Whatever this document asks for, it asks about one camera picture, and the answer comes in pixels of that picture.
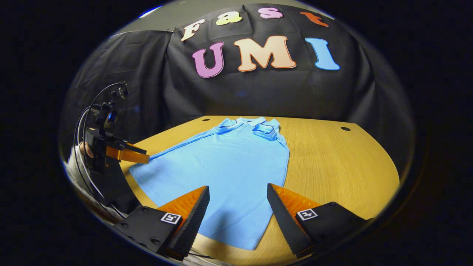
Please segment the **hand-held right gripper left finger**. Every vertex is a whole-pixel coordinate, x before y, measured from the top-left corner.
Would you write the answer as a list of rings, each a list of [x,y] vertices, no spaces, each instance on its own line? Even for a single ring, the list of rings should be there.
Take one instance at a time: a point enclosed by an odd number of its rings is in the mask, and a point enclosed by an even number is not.
[[[209,187],[202,186],[159,208],[137,208],[113,227],[153,253],[183,261],[194,244],[209,201]]]

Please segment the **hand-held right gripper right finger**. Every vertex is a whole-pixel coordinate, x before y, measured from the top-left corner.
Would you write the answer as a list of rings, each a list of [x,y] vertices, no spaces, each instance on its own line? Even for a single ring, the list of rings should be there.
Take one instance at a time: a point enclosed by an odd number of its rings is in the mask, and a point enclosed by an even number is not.
[[[273,183],[267,185],[267,200],[292,254],[299,259],[334,248],[371,221],[337,202],[319,204]]]

